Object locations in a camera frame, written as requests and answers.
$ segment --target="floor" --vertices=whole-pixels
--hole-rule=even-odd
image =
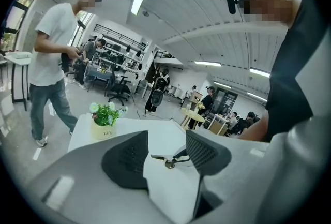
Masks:
[[[4,111],[4,98],[11,103],[11,69],[9,69],[9,78],[5,71],[3,72],[3,83],[0,86],[2,113]],[[92,102],[108,103],[108,97],[103,96],[103,87],[95,86],[89,92],[81,89],[73,83],[73,75],[65,77],[66,94],[73,115],[79,117],[89,111],[89,105]],[[181,123],[184,116],[180,113],[180,100],[165,95],[162,104],[158,107],[155,114],[144,116],[144,107],[149,95],[147,91],[142,99],[143,89],[139,88],[138,93],[134,95],[125,105],[129,107],[125,118],[148,119],[148,120],[169,120],[174,119]],[[121,106],[118,100],[114,100],[116,106]],[[20,186],[26,186],[38,173],[47,168],[50,164],[58,160],[67,153],[70,142],[69,129],[56,115],[53,106],[48,102],[44,109],[44,137],[47,137],[47,146],[40,148],[31,137],[31,123],[29,117],[30,102],[27,111],[24,110],[23,103],[13,104],[13,112],[2,118],[1,128],[1,153],[5,164],[12,172],[12,176],[18,180]]]

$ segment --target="white t-shirt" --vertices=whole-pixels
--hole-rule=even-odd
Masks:
[[[49,35],[55,44],[66,46],[77,26],[77,17],[70,3],[61,3],[50,8],[36,27],[36,31]],[[35,86],[49,86],[64,77],[61,69],[61,54],[47,54],[33,50],[29,66],[29,82]]]

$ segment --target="jeans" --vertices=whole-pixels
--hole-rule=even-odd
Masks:
[[[85,74],[85,70],[86,70],[86,64],[81,62],[78,67],[79,67],[79,69],[78,69],[78,73],[75,77],[75,80],[79,81],[79,83],[81,85],[84,85],[84,74]]]
[[[35,86],[30,84],[30,99],[32,103],[30,118],[32,137],[34,139],[40,140],[42,138],[44,129],[43,109],[48,99],[51,101],[58,117],[73,132],[77,118],[70,112],[63,79],[50,86]]]

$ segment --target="potted plant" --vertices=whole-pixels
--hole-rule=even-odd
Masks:
[[[97,140],[104,140],[116,135],[116,120],[124,117],[128,112],[128,107],[115,108],[115,104],[91,103],[89,110],[92,114],[91,136]]]

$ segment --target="ergonomic chair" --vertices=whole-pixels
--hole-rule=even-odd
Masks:
[[[122,76],[122,79],[120,80],[119,83],[116,83],[116,76],[115,76],[115,72],[120,70],[120,67],[117,64],[122,64],[124,61],[124,58],[122,55],[119,56],[110,56],[109,60],[113,62],[113,64],[111,65],[111,69],[112,69],[112,75],[111,78],[105,88],[105,93],[106,91],[111,91],[111,92],[115,92],[116,94],[113,95],[113,97],[108,99],[108,102],[110,102],[112,99],[118,99],[121,103],[122,106],[124,105],[123,100],[128,101],[128,98],[122,96],[123,93],[129,94],[130,95],[130,89],[129,87],[126,85],[127,83],[131,83],[131,81],[125,80],[128,77],[127,76]]]

